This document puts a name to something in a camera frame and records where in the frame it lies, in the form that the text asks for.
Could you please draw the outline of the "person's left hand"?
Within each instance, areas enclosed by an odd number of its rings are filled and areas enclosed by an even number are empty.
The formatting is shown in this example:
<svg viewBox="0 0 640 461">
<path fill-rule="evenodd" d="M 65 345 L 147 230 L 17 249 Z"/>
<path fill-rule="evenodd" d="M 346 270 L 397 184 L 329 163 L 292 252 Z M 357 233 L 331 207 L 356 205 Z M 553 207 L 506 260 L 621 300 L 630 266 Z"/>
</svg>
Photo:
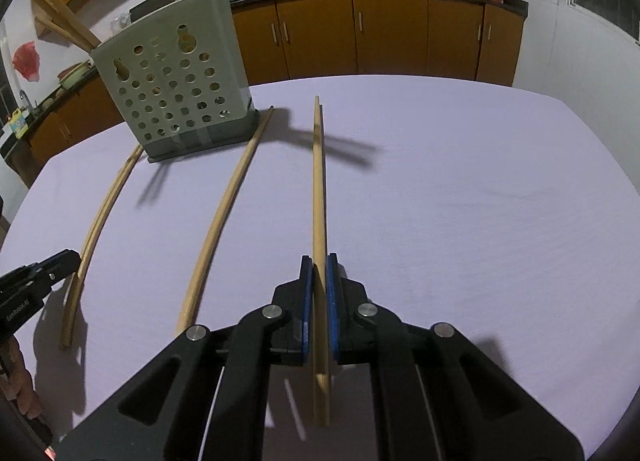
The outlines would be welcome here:
<svg viewBox="0 0 640 461">
<path fill-rule="evenodd" d="M 8 341 L 12 366 L 8 378 L 1 380 L 1 389 L 6 399 L 14 400 L 17 408 L 28 419 L 38 418 L 43 411 L 42 403 L 34 390 L 32 375 L 26 369 L 20 343 L 15 337 Z"/>
</svg>

